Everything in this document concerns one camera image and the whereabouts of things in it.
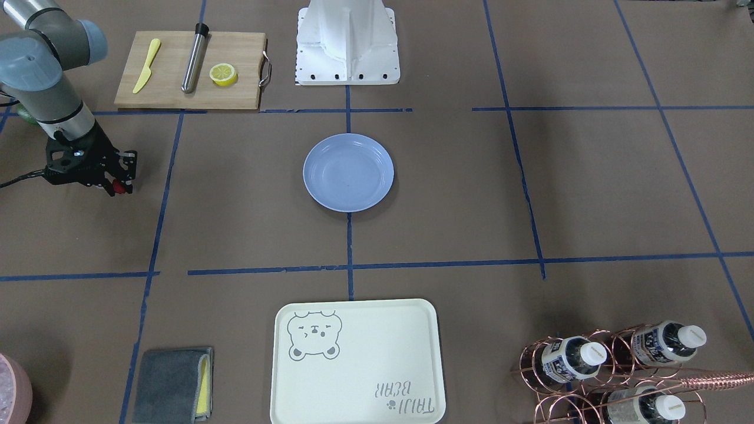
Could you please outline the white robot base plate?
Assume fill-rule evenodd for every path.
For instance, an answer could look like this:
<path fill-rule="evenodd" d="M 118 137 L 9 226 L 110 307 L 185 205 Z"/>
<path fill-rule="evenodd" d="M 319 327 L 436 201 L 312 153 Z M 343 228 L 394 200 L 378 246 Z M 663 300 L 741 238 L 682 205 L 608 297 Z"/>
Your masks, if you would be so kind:
<path fill-rule="evenodd" d="M 311 1 L 298 11 L 295 83 L 398 84 L 395 13 L 382 1 Z"/>

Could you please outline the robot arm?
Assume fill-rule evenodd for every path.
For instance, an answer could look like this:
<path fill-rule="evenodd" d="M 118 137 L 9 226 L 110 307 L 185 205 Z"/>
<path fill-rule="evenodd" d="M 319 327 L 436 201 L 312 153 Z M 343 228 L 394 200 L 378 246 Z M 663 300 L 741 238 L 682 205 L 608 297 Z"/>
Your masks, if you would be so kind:
<path fill-rule="evenodd" d="M 54 1 L 3 1 L 2 11 L 19 26 L 2 35 L 2 95 L 26 108 L 48 136 L 46 166 L 11 183 L 41 177 L 52 185 L 97 186 L 109 196 L 132 193 L 137 152 L 113 146 L 65 76 L 106 57 L 104 32 Z"/>

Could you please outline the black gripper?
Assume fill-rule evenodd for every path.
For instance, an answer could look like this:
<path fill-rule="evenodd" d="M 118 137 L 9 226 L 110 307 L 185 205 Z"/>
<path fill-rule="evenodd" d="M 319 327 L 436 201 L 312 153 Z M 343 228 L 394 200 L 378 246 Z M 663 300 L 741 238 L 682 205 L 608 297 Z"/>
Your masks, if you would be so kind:
<path fill-rule="evenodd" d="M 120 180 L 128 187 L 127 194 L 134 192 L 138 152 L 115 148 L 98 121 L 94 121 L 91 131 L 74 140 L 55 131 L 47 139 L 45 153 L 45 180 L 52 185 L 99 186 L 114 197 L 113 180 Z"/>

